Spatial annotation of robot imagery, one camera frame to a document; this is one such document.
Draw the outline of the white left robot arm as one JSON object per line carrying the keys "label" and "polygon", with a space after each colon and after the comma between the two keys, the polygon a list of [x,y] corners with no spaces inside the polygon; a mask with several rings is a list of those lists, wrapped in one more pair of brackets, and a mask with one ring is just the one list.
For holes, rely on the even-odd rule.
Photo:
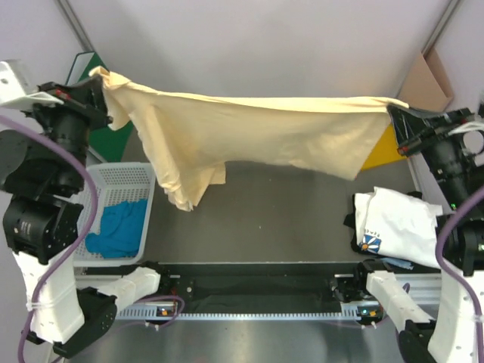
{"label": "white left robot arm", "polygon": [[42,127],[36,133],[5,119],[1,133],[1,190],[11,195],[2,225],[26,287],[21,339],[72,358],[102,338],[118,312],[148,295],[165,299],[172,283],[142,266],[103,287],[76,286],[73,254],[88,230],[78,229],[83,207],[71,197],[96,191],[85,163],[90,132],[112,121],[102,78],[34,85],[18,61],[4,60],[1,105]]}

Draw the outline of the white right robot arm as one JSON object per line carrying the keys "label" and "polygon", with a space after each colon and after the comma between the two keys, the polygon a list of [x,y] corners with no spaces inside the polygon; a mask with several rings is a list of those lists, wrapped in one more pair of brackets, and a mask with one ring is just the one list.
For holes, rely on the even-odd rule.
{"label": "white right robot arm", "polygon": [[441,269],[439,314],[431,318],[379,259],[355,267],[353,290],[375,298],[398,333],[406,362],[483,360],[483,167],[464,134],[483,131],[483,112],[434,113],[387,107],[402,156],[423,155],[453,214],[439,218],[436,261]]}

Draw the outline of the cream yellow t shirt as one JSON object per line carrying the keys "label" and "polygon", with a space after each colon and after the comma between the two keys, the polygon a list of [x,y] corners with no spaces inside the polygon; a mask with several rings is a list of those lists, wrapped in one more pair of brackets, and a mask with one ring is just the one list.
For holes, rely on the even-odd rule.
{"label": "cream yellow t shirt", "polygon": [[163,92],[96,67],[111,129],[131,123],[170,203],[189,212],[226,163],[294,166],[353,180],[390,123],[385,97],[230,98]]}

